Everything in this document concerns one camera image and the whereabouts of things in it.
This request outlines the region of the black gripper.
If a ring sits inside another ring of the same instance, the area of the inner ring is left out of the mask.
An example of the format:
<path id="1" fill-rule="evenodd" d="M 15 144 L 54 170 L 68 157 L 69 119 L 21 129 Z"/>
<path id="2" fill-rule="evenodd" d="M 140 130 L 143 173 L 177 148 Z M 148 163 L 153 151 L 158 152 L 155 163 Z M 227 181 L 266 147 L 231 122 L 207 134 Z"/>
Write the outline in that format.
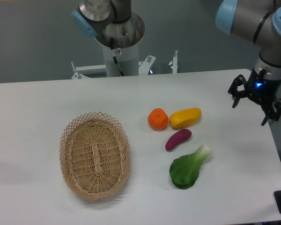
<path id="1" fill-rule="evenodd" d="M 232 96 L 232 108 L 236 108 L 241 98 L 248 98 L 258 105 L 265 114 L 261 122 L 264 126 L 267 122 L 279 121 L 281 116 L 281 98 L 276 99 L 276 92 L 281 85 L 280 80 L 269 80 L 265 76 L 260 77 L 253 69 L 248 81 L 243 75 L 238 75 L 228 89 Z"/>

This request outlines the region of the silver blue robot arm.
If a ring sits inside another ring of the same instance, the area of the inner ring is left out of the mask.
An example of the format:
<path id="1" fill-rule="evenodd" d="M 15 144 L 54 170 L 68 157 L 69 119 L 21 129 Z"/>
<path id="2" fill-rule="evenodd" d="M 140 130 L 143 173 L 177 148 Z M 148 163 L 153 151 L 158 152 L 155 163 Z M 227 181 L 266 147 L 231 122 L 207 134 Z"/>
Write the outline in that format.
<path id="1" fill-rule="evenodd" d="M 109 77 L 147 75 L 152 56 L 139 63 L 138 44 L 144 36 L 143 20 L 131 11 L 129 0 L 81 0 L 71 14 L 75 26 L 95 38 L 104 53 Z M 237 106 L 242 98 L 260 105 L 264 121 L 278 121 L 281 98 L 281 0 L 225 0 L 218 8 L 218 29 L 260 47 L 248 79 L 237 76 L 228 92 Z"/>

